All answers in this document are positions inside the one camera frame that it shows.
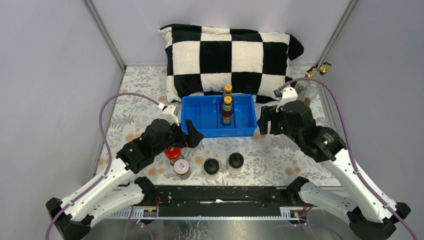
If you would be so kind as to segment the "blue plastic divided bin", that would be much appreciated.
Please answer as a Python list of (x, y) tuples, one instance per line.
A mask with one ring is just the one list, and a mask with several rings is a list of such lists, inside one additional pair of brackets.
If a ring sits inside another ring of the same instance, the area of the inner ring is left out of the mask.
[(185, 120), (205, 138), (251, 137), (257, 128), (254, 99), (251, 94), (234, 94), (232, 120), (229, 125), (221, 122), (222, 95), (185, 96), (181, 102), (181, 127), (187, 133)]

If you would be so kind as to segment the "yellow cap sauce bottle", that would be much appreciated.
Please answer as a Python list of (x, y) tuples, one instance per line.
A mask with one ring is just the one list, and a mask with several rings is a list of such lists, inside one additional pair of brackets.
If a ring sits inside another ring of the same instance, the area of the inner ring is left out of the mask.
[(233, 99), (231, 96), (225, 96), (223, 98), (221, 109), (221, 123), (223, 125), (230, 125), (233, 119)]
[(231, 84), (226, 84), (223, 88), (224, 92), (223, 92), (223, 98), (232, 98), (233, 97), (233, 87)]

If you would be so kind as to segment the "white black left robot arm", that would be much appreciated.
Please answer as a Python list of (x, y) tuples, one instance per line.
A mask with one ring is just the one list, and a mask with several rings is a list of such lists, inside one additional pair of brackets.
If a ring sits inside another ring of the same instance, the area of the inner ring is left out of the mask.
[(81, 240), (91, 228), (106, 217), (128, 206), (152, 204), (156, 188), (147, 177), (136, 180), (117, 192), (113, 189), (136, 177), (151, 165), (155, 157), (170, 147), (195, 148), (204, 138), (191, 120), (185, 120), (188, 133), (177, 123), (155, 119), (140, 137), (126, 143), (110, 161), (110, 167), (80, 189), (62, 199), (53, 197), (46, 202), (51, 218), (49, 228), (56, 227), (65, 240)]

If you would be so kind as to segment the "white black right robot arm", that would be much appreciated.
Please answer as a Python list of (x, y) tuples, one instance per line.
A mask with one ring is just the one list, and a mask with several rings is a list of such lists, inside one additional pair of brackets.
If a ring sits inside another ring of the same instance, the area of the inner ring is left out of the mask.
[(282, 106), (263, 106), (257, 121), (262, 135), (285, 135), (316, 163), (326, 168), (343, 186), (347, 197), (320, 188), (305, 177), (287, 186), (287, 201), (317, 206), (348, 224), (362, 240), (387, 240), (396, 223), (411, 212), (403, 202), (388, 197), (350, 156), (345, 141), (326, 126), (317, 125), (310, 107), (301, 101)]

